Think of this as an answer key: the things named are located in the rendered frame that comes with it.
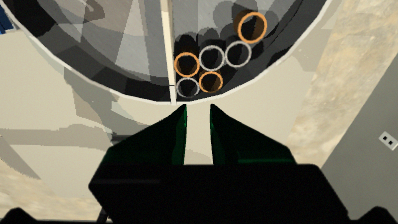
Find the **bronze bushing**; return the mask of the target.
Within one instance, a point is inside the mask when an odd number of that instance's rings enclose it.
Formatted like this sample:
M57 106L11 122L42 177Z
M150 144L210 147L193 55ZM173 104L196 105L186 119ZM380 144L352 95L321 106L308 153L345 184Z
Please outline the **bronze bushing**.
M183 55L190 55L190 56L194 57L196 59L196 63L192 66L182 65L181 62L179 61L179 57L181 57ZM186 45L186 46L181 47L178 50L175 61L174 61L174 68L179 75L181 75L183 77L194 76L198 72L199 66L200 66L200 63L199 63L198 51L196 50L196 48Z
M215 80L210 81L210 82L202 79L206 74L210 74L210 73L216 74L218 77ZM223 80L222 80L220 69L218 69L216 71L206 71L202 67L199 69L199 87L201 88L202 91L204 91L206 93L215 93L220 90L220 88L222 87L222 84L223 84Z
M241 25L243 21L248 17L254 15L256 17L256 27L255 29L247 35L241 35ZM240 37L240 39L246 43L254 43L259 41L264 34L266 33L267 29L267 20L265 19L264 15L260 14L259 12L253 10L243 10L237 14L234 19L233 23L235 33ZM243 37L242 37L243 36Z

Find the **dark grey metal bushing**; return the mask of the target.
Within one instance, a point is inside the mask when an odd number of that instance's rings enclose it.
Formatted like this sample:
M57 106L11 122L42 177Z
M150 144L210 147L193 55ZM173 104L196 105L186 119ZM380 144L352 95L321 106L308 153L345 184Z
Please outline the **dark grey metal bushing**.
M237 43L243 44L242 52L236 57L227 56L227 52L228 52L229 48ZM232 67L244 66L249 61L249 59L251 57L250 46L246 42L242 41L238 35L232 35L232 36L227 37L222 44L222 49L224 51L224 56L225 56L226 62Z
M195 85L185 86L181 82L185 79L193 80L195 82ZM178 76L178 80L177 80L177 84L176 84L176 91L180 96L182 96L184 98L193 98L198 94L199 90L200 90L200 87L199 87L198 73L196 73L194 76L191 76L191 77L183 77L181 75Z
M208 48L216 48L220 51L219 56L215 60L207 61L201 56L202 53ZM201 43L198 51L198 57L201 67L206 71L218 70L224 64L225 60L224 52L221 45L219 44L219 42L213 39L208 39Z

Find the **blue crate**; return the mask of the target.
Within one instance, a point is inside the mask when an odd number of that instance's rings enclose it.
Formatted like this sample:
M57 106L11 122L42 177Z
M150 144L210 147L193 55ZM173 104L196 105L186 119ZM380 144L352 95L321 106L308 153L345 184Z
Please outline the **blue crate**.
M6 13L3 7L0 5L0 35L6 34L5 31L19 30L21 29L16 25L10 16Z

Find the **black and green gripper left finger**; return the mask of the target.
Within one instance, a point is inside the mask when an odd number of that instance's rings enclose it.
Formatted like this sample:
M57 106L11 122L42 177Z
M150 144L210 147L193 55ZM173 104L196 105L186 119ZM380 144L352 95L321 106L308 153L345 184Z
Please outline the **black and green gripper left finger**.
M109 147L100 164L105 162L184 164L186 137L187 105L182 104L166 118Z

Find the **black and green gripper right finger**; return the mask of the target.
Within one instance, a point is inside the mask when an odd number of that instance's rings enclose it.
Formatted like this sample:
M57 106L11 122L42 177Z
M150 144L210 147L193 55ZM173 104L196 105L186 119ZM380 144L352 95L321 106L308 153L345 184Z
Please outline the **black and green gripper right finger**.
M228 116L210 104L213 164L297 164L282 143Z

